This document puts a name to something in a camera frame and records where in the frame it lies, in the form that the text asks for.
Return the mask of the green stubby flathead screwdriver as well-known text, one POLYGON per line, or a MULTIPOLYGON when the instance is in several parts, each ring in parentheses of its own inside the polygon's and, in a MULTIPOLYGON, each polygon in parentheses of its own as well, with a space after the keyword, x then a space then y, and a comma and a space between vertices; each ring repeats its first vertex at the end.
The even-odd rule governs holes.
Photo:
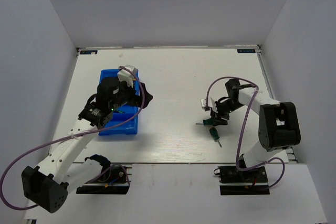
POLYGON ((202 126, 213 126, 213 120, 210 118, 210 119, 205 119, 201 122, 196 122, 195 123, 196 125, 202 125, 202 126))

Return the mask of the green stubby screwdriver orange cap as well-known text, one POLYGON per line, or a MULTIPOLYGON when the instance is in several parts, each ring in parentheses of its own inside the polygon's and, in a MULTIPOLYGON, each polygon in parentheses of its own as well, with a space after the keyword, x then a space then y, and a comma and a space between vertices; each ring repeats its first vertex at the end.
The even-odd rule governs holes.
POLYGON ((222 148, 222 145, 219 141, 220 137, 218 135, 217 129, 215 127, 211 127, 209 129, 209 133, 210 133, 211 137, 213 138, 213 140, 220 146, 220 148, 222 148))

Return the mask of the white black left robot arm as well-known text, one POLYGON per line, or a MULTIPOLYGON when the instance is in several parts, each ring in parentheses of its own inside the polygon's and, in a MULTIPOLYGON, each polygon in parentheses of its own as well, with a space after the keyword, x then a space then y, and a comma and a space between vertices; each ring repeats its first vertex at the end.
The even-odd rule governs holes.
POLYGON ((27 166, 22 172, 23 191, 26 198, 54 213, 64 204, 67 196, 87 182, 104 182, 110 178, 111 162, 104 156, 94 154, 78 167, 72 163, 88 143, 111 121, 114 112, 124 105, 144 109, 153 99, 145 84, 134 88, 133 77, 122 80, 107 77, 101 80, 97 92, 87 101, 84 109, 70 130, 67 140, 57 147, 35 167, 27 166))

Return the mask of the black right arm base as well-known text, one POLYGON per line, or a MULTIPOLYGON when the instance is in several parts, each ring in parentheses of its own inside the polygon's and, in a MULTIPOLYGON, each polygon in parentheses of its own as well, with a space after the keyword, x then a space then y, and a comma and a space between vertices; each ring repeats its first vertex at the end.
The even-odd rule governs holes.
POLYGON ((235 166, 219 166, 214 169, 214 175, 219 178, 221 196, 270 194, 268 177, 264 167, 241 172, 235 166))

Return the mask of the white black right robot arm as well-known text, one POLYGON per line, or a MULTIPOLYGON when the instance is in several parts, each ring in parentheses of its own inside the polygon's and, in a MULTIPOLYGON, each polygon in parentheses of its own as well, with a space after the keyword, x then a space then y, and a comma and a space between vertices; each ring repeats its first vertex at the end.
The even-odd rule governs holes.
POLYGON ((201 100, 202 108, 211 112, 213 120, 226 124, 229 114, 246 106, 237 152, 238 177, 247 182, 256 175, 256 168, 276 159, 276 154, 298 145, 301 141, 296 107, 292 102, 280 102, 263 94, 259 86, 247 79, 226 77, 228 96, 224 102, 214 101, 207 94, 201 100), (258 142, 245 153, 241 153, 245 127, 250 111, 258 116, 258 142))

